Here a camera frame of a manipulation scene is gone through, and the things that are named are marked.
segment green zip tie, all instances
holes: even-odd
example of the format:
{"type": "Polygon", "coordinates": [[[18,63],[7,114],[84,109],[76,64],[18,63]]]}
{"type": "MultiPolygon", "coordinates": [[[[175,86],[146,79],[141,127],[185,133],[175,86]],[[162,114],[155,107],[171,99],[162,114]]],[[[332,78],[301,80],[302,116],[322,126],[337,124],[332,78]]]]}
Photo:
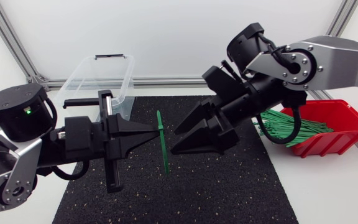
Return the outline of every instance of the green zip tie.
{"type": "Polygon", "coordinates": [[[168,175],[169,174],[169,167],[168,167],[167,148],[165,147],[164,127],[162,126],[161,113],[160,113],[159,110],[157,110],[157,119],[158,119],[158,130],[160,130],[162,158],[164,160],[165,174],[168,175]]]}
{"type": "MultiPolygon", "coordinates": [[[[294,119],[287,114],[283,114],[274,110],[267,110],[261,114],[261,117],[264,121],[266,130],[275,138],[286,138],[293,131],[294,119]]],[[[302,119],[301,128],[297,137],[291,142],[287,143],[286,146],[291,147],[304,142],[316,134],[333,131],[333,129],[327,127],[326,123],[302,119]]]]}

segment transparent plastic box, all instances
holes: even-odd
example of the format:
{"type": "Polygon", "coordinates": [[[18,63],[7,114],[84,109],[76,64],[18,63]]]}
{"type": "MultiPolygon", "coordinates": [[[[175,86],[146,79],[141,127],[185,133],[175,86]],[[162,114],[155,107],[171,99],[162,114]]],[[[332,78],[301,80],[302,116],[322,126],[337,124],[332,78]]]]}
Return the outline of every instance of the transparent plastic box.
{"type": "MultiPolygon", "coordinates": [[[[130,55],[84,58],[58,91],[54,102],[62,107],[65,100],[97,98],[99,90],[111,90],[113,113],[120,113],[124,119],[129,120],[134,103],[134,63],[130,55]]],[[[89,116],[92,121],[96,121],[99,107],[68,107],[63,116],[89,116]]]]}

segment black rubber mat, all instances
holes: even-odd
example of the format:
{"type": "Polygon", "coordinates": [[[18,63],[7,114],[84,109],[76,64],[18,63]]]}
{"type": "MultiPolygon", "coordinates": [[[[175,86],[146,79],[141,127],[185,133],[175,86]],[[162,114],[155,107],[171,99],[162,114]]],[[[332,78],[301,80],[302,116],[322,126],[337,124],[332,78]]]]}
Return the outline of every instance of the black rubber mat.
{"type": "MultiPolygon", "coordinates": [[[[167,148],[173,129],[205,96],[137,97],[131,120],[157,125],[161,111],[167,148]]],[[[159,138],[119,161],[124,190],[107,194],[103,160],[70,181],[54,223],[298,223],[251,121],[237,146],[219,154],[174,156],[165,175],[159,138]]]]}

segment white backdrop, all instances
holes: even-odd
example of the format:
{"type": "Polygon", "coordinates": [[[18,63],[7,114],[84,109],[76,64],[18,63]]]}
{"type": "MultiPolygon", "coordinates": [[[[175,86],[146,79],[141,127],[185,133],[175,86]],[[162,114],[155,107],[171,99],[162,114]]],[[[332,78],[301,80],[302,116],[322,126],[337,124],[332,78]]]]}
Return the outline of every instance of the white backdrop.
{"type": "Polygon", "coordinates": [[[38,71],[67,78],[81,59],[131,54],[135,77],[200,77],[253,22],[278,45],[325,34],[342,0],[0,0],[38,71]]]}

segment red plastic bin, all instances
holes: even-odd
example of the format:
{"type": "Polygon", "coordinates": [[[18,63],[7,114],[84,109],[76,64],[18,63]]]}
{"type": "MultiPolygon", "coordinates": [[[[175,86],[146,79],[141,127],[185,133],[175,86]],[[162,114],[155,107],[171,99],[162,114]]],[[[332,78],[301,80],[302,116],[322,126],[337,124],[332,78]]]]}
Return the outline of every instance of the red plastic bin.
{"type": "MultiPolygon", "coordinates": [[[[293,116],[291,109],[285,108],[281,112],[293,116]]],[[[342,155],[358,141],[358,112],[343,100],[310,100],[300,108],[300,113],[302,119],[326,123],[334,132],[316,134],[292,146],[297,156],[342,155]]]]}

